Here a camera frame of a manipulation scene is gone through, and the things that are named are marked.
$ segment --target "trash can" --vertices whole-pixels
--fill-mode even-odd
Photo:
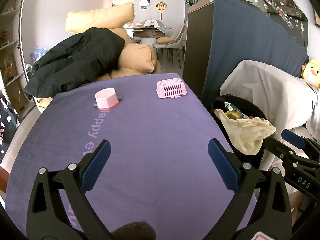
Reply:
[[[223,127],[220,119],[215,115],[214,110],[215,109],[222,109],[225,110],[225,104],[223,103],[224,101],[233,104],[236,106],[242,113],[246,114],[247,116],[253,116],[253,117],[259,117],[259,118],[264,118],[267,119],[266,116],[263,114],[263,112],[255,106],[253,103],[249,102],[248,100],[245,100],[240,97],[236,97],[233,95],[223,95],[217,97],[211,104],[211,111],[210,114],[214,118],[214,120],[217,122],[220,130],[222,131],[223,135],[227,139],[228,143],[230,144],[233,152],[235,155],[238,157],[238,159],[241,162],[249,162],[253,167],[256,169],[259,169],[260,162],[263,156],[264,152],[264,140],[262,142],[262,146],[260,151],[256,155],[245,155],[241,153],[239,150],[237,150],[233,145],[231,144],[231,141],[229,139],[229,136]]]

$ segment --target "plastic bag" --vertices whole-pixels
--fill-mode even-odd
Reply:
[[[36,63],[44,54],[47,53],[47,49],[37,49],[30,54],[32,64]]]
[[[246,155],[257,154],[263,139],[276,131],[276,128],[268,120],[262,120],[258,117],[233,120],[228,118],[221,109],[215,109],[214,113],[226,129],[232,145]]]

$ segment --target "blue gripper pad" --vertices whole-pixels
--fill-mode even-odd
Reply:
[[[83,194],[93,189],[103,167],[106,165],[107,160],[110,157],[110,153],[110,143],[105,141],[87,165],[86,169],[82,172],[80,190]]]
[[[285,129],[281,133],[281,137],[283,140],[291,143],[293,146],[297,147],[298,149],[304,149],[306,147],[306,143],[304,142],[303,138],[299,135],[296,135],[293,132]]]
[[[218,140],[212,139],[208,144],[208,153],[216,166],[227,189],[237,193],[240,189],[239,174],[225,155],[225,150]]]

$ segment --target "bookshelf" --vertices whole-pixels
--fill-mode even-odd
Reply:
[[[23,93],[28,80],[20,53],[21,5],[22,0],[8,0],[0,12],[0,32],[8,31],[7,40],[0,41],[0,93],[18,112],[18,123],[36,105]]]

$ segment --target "metal screw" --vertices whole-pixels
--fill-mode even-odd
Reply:
[[[279,170],[279,168],[275,167],[275,168],[273,168],[273,172],[276,173],[276,174],[279,174],[280,170]]]
[[[246,170],[250,170],[250,169],[251,169],[251,164],[250,164],[250,163],[244,163],[244,164],[243,164],[243,167],[244,167]]]
[[[73,171],[76,167],[77,167],[77,164],[71,163],[71,164],[69,164],[68,169]]]
[[[39,173],[40,173],[40,174],[44,174],[44,173],[45,173],[45,168],[39,169]]]

